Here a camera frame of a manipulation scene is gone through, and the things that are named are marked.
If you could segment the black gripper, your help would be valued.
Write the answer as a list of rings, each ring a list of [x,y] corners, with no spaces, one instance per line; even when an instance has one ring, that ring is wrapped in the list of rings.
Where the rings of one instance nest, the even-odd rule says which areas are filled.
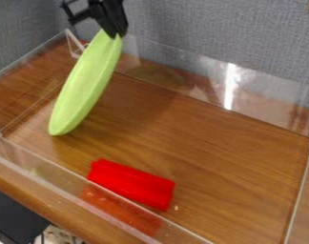
[[[111,15],[114,19],[114,24],[110,21],[108,15],[106,13],[103,3],[100,0],[87,0],[87,7],[78,11],[71,11],[71,4],[78,0],[62,0],[60,8],[64,10],[64,13],[68,17],[68,22],[74,26],[80,23],[87,18],[92,18],[99,24],[100,28],[106,32],[106,34],[115,38],[116,30],[119,35],[124,36],[127,34],[127,15],[124,10],[123,2],[124,0],[110,0],[111,6]]]

